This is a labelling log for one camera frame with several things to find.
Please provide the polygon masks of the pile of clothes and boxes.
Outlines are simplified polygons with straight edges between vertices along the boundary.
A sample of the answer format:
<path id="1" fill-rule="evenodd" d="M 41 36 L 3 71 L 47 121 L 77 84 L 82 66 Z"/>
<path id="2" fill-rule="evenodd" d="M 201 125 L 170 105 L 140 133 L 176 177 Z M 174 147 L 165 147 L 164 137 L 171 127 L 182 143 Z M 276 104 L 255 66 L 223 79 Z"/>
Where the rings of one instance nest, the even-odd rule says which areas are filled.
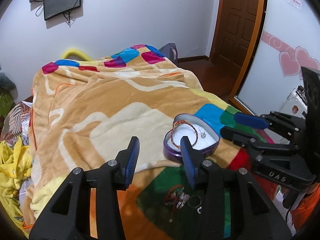
<path id="1" fill-rule="evenodd" d="M 6 76 L 1 69 L 0 72 L 0 87 L 1 87 L 1 118 L 5 118 L 14 105 L 14 99 L 10 92 L 16 89 L 15 84 Z"/>

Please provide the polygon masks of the small black wall monitor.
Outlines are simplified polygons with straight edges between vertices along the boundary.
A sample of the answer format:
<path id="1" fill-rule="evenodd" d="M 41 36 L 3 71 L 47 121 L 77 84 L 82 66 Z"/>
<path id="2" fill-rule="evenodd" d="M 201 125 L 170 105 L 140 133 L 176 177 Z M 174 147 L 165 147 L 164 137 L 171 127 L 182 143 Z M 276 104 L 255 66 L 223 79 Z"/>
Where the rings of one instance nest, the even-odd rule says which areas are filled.
<path id="1" fill-rule="evenodd" d="M 43 0 L 43 15 L 47 21 L 57 15 L 63 15 L 67 23 L 71 23 L 71 13 L 81 7 L 82 0 Z"/>

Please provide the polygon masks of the purple heart-shaped tin box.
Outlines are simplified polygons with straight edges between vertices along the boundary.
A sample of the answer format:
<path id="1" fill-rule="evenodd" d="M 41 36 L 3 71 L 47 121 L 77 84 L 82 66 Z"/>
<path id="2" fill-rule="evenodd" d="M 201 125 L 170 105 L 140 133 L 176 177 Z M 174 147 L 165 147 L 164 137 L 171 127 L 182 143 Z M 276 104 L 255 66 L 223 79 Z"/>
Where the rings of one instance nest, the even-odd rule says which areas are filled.
<path id="1" fill-rule="evenodd" d="M 179 114 L 163 139 L 164 156 L 182 162 L 181 139 L 187 137 L 191 146 L 205 157 L 212 155 L 220 143 L 220 136 L 202 119 L 191 114 Z"/>

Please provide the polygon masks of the brown wooden door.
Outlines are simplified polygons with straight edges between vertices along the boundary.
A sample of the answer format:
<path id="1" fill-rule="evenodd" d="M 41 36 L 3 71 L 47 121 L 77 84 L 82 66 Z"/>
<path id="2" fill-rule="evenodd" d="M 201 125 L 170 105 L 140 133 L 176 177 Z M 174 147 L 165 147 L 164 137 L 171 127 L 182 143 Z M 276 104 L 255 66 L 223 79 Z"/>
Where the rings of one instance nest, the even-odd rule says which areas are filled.
<path id="1" fill-rule="evenodd" d="M 253 41 L 261 0 L 219 0 L 209 61 L 213 93 L 228 96 L 240 74 Z"/>

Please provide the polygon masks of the grey purple backpack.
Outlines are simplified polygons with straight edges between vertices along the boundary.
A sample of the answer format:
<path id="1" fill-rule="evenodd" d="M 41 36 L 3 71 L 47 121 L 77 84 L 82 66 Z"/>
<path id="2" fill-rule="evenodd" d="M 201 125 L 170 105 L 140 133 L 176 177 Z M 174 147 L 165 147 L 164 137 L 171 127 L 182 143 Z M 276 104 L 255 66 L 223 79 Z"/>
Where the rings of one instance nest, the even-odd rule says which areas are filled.
<path id="1" fill-rule="evenodd" d="M 176 44 L 167 43 L 162 48 L 159 49 L 160 53 L 167 57 L 173 64 L 178 64 L 178 52 Z"/>

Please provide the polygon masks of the colourful patchwork fleece blanket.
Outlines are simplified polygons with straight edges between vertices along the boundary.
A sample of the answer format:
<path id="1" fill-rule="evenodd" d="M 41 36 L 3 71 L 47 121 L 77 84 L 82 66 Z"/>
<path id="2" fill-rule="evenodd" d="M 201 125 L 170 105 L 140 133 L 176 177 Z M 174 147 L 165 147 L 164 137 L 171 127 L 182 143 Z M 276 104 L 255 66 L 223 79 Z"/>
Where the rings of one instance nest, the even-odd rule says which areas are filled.
<path id="1" fill-rule="evenodd" d="M 34 76 L 29 146 L 31 185 L 22 204 L 30 232 L 67 174 L 99 168 L 140 140 L 136 174 L 118 192 L 127 239 L 194 239 L 194 207 L 170 211 L 169 192 L 186 185 L 183 168 L 168 160 L 163 139 L 179 114 L 195 115 L 218 132 L 236 109 L 205 92 L 197 77 L 156 48 L 136 45 L 99 60 L 57 60 Z"/>

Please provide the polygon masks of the striped patterned pillow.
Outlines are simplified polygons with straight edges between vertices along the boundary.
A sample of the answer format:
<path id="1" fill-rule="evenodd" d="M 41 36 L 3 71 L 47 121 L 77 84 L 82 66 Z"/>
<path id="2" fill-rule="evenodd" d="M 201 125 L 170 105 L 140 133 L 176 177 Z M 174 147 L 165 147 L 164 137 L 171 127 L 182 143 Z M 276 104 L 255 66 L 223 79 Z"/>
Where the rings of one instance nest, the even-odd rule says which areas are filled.
<path id="1" fill-rule="evenodd" d="M 8 113 L 4 119 L 1 141 L 5 141 L 10 147 L 13 147 L 20 137 L 23 145 L 29 145 L 28 130 L 32 105 L 32 102 L 20 101 Z"/>

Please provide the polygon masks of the yellow foam tube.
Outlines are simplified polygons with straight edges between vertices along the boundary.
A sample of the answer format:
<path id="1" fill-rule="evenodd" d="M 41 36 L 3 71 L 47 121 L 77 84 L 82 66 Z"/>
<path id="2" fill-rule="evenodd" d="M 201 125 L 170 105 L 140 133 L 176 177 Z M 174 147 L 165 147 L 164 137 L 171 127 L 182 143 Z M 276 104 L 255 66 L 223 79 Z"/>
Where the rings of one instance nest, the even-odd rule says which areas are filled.
<path id="1" fill-rule="evenodd" d="M 81 61 L 93 61 L 93 59 L 86 53 L 75 48 L 67 49 L 66 51 L 64 51 L 61 55 L 61 58 L 70 59 L 73 56 L 79 58 Z"/>

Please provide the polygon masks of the yellow cloth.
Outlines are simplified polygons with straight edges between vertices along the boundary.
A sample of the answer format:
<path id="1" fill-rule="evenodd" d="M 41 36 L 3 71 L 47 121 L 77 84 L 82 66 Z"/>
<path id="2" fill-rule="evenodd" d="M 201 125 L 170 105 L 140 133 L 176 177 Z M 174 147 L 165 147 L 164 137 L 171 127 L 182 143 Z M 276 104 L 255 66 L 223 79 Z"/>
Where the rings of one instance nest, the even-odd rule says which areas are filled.
<path id="1" fill-rule="evenodd" d="M 20 136 L 14 146 L 1 141 L 1 204 L 9 221 L 25 237 L 29 232 L 23 228 L 24 218 L 18 198 L 21 184 L 30 177 L 31 168 L 29 146 L 23 144 Z"/>

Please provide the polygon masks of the white sliding door with hearts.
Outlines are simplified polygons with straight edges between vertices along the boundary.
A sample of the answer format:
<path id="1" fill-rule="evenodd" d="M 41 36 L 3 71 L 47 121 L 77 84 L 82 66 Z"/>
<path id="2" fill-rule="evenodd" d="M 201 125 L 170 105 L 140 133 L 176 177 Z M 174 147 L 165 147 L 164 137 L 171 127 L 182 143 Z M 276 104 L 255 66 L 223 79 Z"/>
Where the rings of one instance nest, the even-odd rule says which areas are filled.
<path id="1" fill-rule="evenodd" d="M 255 115 L 279 111 L 302 85 L 301 67 L 319 68 L 319 18 L 307 0 L 267 0 L 263 32 L 238 99 Z"/>

